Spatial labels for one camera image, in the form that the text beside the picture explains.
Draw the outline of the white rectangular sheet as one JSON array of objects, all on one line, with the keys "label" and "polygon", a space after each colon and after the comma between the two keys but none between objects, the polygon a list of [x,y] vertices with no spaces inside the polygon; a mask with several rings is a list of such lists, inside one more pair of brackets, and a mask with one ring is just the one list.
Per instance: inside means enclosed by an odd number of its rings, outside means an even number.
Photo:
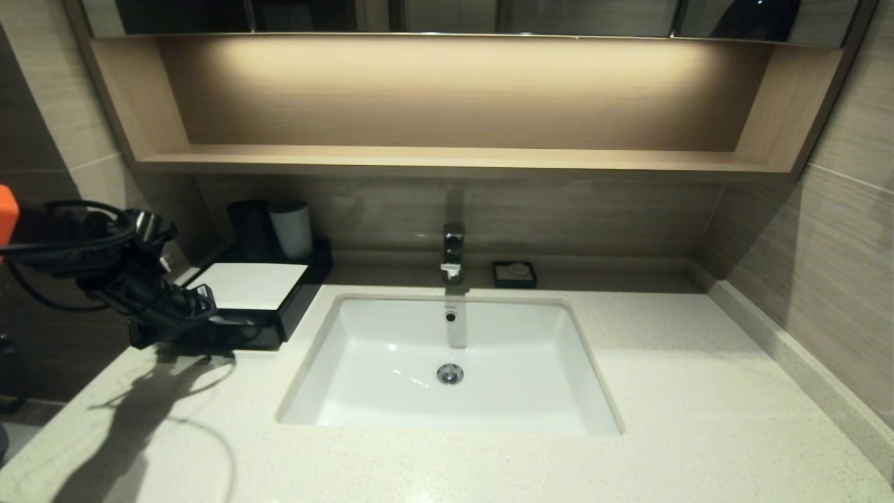
[{"label": "white rectangular sheet", "polygon": [[189,281],[211,289],[218,309],[274,311],[300,282],[307,265],[217,262]]}]

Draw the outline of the chrome faucet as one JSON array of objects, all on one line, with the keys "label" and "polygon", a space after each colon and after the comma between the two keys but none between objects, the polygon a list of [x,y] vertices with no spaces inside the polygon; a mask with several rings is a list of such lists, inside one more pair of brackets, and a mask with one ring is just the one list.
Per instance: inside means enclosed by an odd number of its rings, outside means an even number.
[{"label": "chrome faucet", "polygon": [[444,225],[443,260],[440,270],[444,284],[454,286],[463,280],[463,249],[465,228],[459,224]]}]

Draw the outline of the black box housing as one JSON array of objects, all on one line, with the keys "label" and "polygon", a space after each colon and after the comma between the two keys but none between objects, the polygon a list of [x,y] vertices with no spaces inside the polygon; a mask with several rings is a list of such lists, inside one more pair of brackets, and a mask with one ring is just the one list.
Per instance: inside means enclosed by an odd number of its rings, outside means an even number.
[{"label": "black box housing", "polygon": [[[239,245],[232,245],[215,256],[210,264],[201,268],[198,273],[189,278],[189,281],[217,262],[251,261],[246,261],[245,258],[243,258],[242,250],[239,248]],[[299,326],[301,319],[304,317],[307,309],[309,309],[313,299],[315,299],[320,287],[325,283],[325,278],[332,270],[333,260],[331,248],[326,242],[316,242],[309,258],[304,258],[299,261],[290,261],[287,260],[287,258],[278,256],[270,261],[263,261],[261,263],[303,264],[309,267],[303,277],[300,278],[299,284],[297,284],[297,286],[295,286],[288,294],[287,299],[282,302],[278,309],[275,309],[281,319],[282,344],[284,344],[291,339],[291,335],[293,335]]]}]

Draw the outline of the mirror cabinet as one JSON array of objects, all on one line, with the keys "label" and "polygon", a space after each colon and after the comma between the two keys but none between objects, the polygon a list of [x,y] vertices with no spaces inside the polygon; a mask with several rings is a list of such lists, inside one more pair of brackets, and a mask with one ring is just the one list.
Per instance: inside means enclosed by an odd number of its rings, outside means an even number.
[{"label": "mirror cabinet", "polygon": [[97,38],[413,33],[839,47],[860,0],[78,0]]}]

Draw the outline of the black soap dish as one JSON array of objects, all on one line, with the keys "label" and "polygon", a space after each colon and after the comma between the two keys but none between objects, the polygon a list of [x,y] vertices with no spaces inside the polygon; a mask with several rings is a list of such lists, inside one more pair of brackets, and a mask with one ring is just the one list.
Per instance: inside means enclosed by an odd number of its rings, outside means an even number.
[{"label": "black soap dish", "polygon": [[534,266],[530,262],[526,263],[531,270],[531,276],[520,278],[514,277],[507,270],[507,266],[513,261],[495,261],[492,262],[492,273],[494,273],[494,287],[496,289],[536,289],[538,280]]}]

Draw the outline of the black box drawer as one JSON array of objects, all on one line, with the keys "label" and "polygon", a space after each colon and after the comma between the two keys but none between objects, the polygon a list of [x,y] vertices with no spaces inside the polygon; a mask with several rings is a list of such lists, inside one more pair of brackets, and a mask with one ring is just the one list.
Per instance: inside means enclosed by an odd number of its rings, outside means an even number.
[{"label": "black box drawer", "polygon": [[276,311],[220,309],[198,327],[173,338],[173,347],[192,353],[274,351],[282,344],[281,319]]}]

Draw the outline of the wooden wall shelf niche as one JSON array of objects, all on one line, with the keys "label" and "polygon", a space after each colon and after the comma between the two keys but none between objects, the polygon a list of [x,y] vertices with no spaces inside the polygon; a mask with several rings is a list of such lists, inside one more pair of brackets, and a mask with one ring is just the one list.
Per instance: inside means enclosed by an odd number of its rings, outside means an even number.
[{"label": "wooden wall shelf niche", "polygon": [[79,37],[142,172],[792,180],[853,48],[696,39]]}]

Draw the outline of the white sink basin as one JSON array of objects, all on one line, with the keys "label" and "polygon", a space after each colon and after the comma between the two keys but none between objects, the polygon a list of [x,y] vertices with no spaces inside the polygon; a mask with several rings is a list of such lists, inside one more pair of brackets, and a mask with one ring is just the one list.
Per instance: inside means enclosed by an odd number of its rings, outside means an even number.
[{"label": "white sink basin", "polygon": [[[459,364],[460,384],[437,380]],[[277,413],[291,425],[620,436],[571,308],[556,300],[342,296]]]}]

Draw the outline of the black cup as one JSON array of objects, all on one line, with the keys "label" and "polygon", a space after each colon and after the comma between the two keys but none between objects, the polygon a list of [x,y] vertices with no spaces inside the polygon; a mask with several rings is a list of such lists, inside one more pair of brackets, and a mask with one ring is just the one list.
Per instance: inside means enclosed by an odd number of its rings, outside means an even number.
[{"label": "black cup", "polygon": [[270,261],[277,254],[269,205],[266,200],[245,200],[226,207],[237,245],[246,261]]}]

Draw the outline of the white cup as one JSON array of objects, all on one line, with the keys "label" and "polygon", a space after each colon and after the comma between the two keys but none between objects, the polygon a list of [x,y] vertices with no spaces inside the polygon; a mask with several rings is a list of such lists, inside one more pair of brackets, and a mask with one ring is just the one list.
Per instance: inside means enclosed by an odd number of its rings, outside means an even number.
[{"label": "white cup", "polygon": [[271,203],[268,214],[285,258],[303,260],[313,252],[313,236],[306,201]]}]

